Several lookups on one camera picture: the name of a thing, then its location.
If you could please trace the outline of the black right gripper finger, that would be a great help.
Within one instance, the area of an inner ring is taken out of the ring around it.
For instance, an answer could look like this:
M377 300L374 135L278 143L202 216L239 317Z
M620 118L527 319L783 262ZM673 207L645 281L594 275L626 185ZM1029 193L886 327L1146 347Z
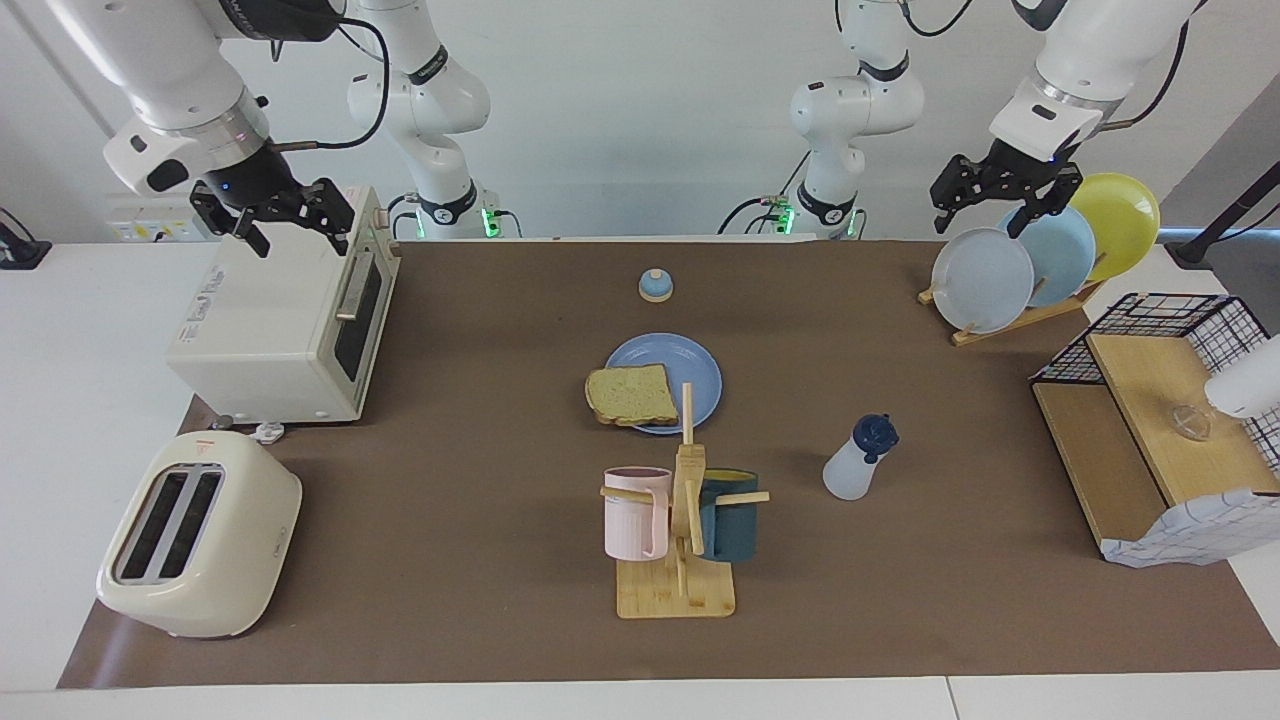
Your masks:
M355 210L342 190L330 178L300 186L291 202L291 223L323 234L334 252L344 258L349 251L348 234L355 224Z
M215 236L229 234L246 243L257 258L266 258L270 242L256 227L251 210L238 217L230 213L211 190L192 190L189 204L201 223Z

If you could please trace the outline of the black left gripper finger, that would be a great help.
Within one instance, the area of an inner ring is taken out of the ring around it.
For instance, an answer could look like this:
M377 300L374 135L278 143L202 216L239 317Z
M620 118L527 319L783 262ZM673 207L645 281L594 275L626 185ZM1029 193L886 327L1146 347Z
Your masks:
M963 154L954 155L929 188L936 213L934 232L945 233L963 209L992 199L1000 183L1000 167L992 167L986 160L972 160Z
M1006 222L1006 232L1011 238L1019 238L1023 231L1042 217L1056 217L1068 205L1083 183L1084 176L1078 168L1064 168L1042 197L1030 193Z

